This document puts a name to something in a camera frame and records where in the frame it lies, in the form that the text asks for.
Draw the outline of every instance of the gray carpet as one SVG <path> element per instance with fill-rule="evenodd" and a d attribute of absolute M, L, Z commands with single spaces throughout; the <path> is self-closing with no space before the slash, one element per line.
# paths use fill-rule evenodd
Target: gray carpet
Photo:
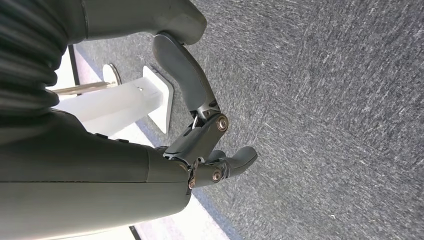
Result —
<path fill-rule="evenodd" d="M 424 239 L 424 3 L 196 0 L 208 19 L 189 50 L 230 119 L 221 149 L 258 161 L 198 194 L 234 238 Z M 84 42 L 124 81 L 151 65 L 152 36 Z M 190 123 L 174 80 L 170 132 Z"/>

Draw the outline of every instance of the screw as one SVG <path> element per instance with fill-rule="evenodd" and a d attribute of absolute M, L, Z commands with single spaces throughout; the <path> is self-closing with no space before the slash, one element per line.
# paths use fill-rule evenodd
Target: screw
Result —
<path fill-rule="evenodd" d="M 220 116 L 218 117 L 218 120 L 216 120 L 216 125 L 218 127 L 218 130 L 220 132 L 225 132 L 228 129 L 228 119 L 226 116 Z"/>
<path fill-rule="evenodd" d="M 194 188 L 194 187 L 195 187 L 195 182 L 194 182 L 194 181 L 189 182 L 189 183 L 188 183 L 188 187 L 189 187 L 190 189 Z"/>
<path fill-rule="evenodd" d="M 212 180 L 213 180 L 214 182 L 218 182 L 219 180 L 221 180 L 221 177 L 222 177 L 222 173 L 221 173 L 221 171 L 217 170 L 217 171 L 215 171 L 215 172 L 213 173 L 213 175 L 212 175 Z"/>

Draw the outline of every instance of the robotic forearm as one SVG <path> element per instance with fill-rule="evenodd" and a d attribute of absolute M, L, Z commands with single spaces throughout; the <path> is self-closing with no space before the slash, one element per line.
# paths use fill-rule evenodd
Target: robotic forearm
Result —
<path fill-rule="evenodd" d="M 0 23 L 2 239 L 83 233 L 171 215 L 187 205 L 192 188 L 238 175 L 257 158 L 251 147 L 233 157 L 213 151 L 229 120 L 180 44 L 197 42 L 206 27 L 188 0 L 1 0 L 0 17 L 6 20 Z M 50 108 L 57 96 L 45 90 L 56 82 L 53 70 L 68 43 L 140 31 L 156 34 L 153 53 L 180 85 L 193 116 L 169 147 L 89 133 L 73 115 Z"/>

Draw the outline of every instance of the metal rod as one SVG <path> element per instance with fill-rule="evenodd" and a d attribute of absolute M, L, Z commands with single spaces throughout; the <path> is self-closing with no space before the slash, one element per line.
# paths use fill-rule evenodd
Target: metal rod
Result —
<path fill-rule="evenodd" d="M 89 83 L 89 84 L 83 84 L 73 87 L 67 87 L 62 89 L 56 89 L 53 90 L 57 95 L 75 95 L 75 94 L 85 94 L 89 92 L 94 92 L 102 89 L 106 89 L 108 87 L 115 86 L 116 83 L 109 83 L 104 81 Z"/>

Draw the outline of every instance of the white stand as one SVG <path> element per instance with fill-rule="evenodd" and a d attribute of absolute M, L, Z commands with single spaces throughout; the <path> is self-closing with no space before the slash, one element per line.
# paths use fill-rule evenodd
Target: white stand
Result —
<path fill-rule="evenodd" d="M 118 82 L 110 65 L 103 67 L 105 82 Z M 76 116 L 91 133 L 114 135 L 149 116 L 166 134 L 169 130 L 174 89 L 155 70 L 144 66 L 143 77 L 115 87 L 61 101 L 54 108 Z"/>

